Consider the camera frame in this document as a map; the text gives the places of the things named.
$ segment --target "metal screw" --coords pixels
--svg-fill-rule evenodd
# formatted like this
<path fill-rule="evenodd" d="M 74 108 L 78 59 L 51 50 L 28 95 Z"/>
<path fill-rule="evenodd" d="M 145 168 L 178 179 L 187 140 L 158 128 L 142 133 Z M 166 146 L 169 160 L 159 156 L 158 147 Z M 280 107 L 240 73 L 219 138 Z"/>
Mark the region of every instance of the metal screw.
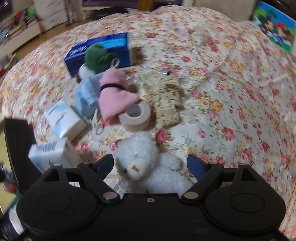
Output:
<path fill-rule="evenodd" d="M 198 194 L 196 192 L 187 192 L 184 194 L 184 197 L 187 199 L 196 199 L 198 198 Z"/>
<path fill-rule="evenodd" d="M 106 200 L 115 199 L 115 198 L 117 198 L 117 196 L 118 196 L 118 194 L 116 192 L 105 192 L 103 194 L 103 197 Z"/>
<path fill-rule="evenodd" d="M 154 200 L 154 198 L 148 198 L 147 199 L 147 202 L 154 202 L 155 200 Z"/>

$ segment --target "beige knitted cloth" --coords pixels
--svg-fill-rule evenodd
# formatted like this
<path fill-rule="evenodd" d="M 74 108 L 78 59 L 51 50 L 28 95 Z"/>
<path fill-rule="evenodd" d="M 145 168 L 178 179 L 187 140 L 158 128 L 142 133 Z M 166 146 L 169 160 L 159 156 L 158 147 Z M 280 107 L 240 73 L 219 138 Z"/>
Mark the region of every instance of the beige knitted cloth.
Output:
<path fill-rule="evenodd" d="M 176 107 L 182 106 L 181 86 L 172 74 L 151 71 L 141 75 L 149 102 L 154 106 L 156 119 L 162 126 L 178 124 L 181 119 Z"/>

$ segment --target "white cabinet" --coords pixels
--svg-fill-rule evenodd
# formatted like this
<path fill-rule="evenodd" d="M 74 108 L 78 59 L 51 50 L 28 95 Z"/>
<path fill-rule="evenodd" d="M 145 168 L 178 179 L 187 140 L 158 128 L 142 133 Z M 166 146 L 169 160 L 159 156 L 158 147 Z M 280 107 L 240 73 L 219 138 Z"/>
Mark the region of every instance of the white cabinet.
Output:
<path fill-rule="evenodd" d="M 47 31 L 68 20 L 63 0 L 34 0 L 37 15 L 41 18 L 41 27 Z"/>

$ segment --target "floral bedspread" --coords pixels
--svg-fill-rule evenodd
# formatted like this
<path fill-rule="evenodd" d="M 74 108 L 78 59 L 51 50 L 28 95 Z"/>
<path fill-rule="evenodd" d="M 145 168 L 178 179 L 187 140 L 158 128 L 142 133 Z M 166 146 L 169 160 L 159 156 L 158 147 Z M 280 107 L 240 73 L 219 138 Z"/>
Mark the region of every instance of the floral bedspread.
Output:
<path fill-rule="evenodd" d="M 170 69 L 184 90 L 179 125 L 164 129 L 151 119 L 147 131 L 159 148 L 184 162 L 194 153 L 225 167 L 250 164 L 286 202 L 281 230 L 295 237 L 295 59 L 249 22 L 206 8 L 166 6 L 81 25 L 41 44 L 8 73 L 0 89 L 2 114 L 27 118 L 40 142 L 53 139 L 43 113 L 61 98 L 72 104 L 77 87 L 63 58 L 74 43 L 127 31 L 134 54 L 129 81 L 141 86 L 142 71 Z M 99 159 L 132 135 L 117 123 L 99 126 L 101 135 L 89 130 L 74 141 L 78 152 Z M 182 173 L 193 180 L 186 165 Z M 106 182 L 119 187 L 118 179 L 114 170 Z"/>

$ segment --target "pink fabric pouch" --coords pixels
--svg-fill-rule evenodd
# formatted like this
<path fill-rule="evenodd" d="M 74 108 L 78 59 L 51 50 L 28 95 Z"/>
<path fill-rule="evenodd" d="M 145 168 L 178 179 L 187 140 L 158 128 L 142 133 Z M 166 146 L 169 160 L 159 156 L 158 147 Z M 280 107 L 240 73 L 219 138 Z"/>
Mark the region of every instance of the pink fabric pouch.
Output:
<path fill-rule="evenodd" d="M 123 69 L 110 68 L 100 80 L 99 108 L 102 118 L 111 120 L 139 100 L 138 94 L 127 91 L 128 82 Z"/>

